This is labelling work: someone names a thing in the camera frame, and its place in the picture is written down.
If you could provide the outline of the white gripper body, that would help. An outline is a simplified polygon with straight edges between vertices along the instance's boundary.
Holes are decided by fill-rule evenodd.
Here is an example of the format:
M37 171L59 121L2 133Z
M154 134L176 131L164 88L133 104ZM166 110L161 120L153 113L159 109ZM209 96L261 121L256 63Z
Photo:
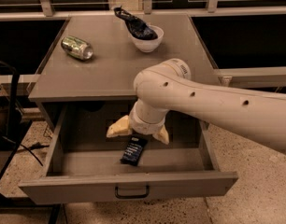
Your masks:
M129 114L129 123L137 133L156 134L164 127L165 110L137 100Z

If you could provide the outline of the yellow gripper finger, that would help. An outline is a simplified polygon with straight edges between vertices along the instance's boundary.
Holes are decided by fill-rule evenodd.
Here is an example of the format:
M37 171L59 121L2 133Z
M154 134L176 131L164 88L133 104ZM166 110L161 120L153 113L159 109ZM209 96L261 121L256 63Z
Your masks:
M168 145L169 144L169 134L163 126L158 132L152 135L156 140L160 141L161 143Z
M107 138L126 136L132 134L132 128L129 122L129 116L125 115L111 124L107 129Z

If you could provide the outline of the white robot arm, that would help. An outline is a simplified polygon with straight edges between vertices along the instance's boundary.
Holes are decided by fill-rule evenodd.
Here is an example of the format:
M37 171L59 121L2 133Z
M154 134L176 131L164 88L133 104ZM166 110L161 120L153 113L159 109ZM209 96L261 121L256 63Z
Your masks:
M286 155L286 95L213 86L191 81L189 66L170 59L139 72L137 101L107 137L150 134L169 142L165 116L173 110L214 124Z

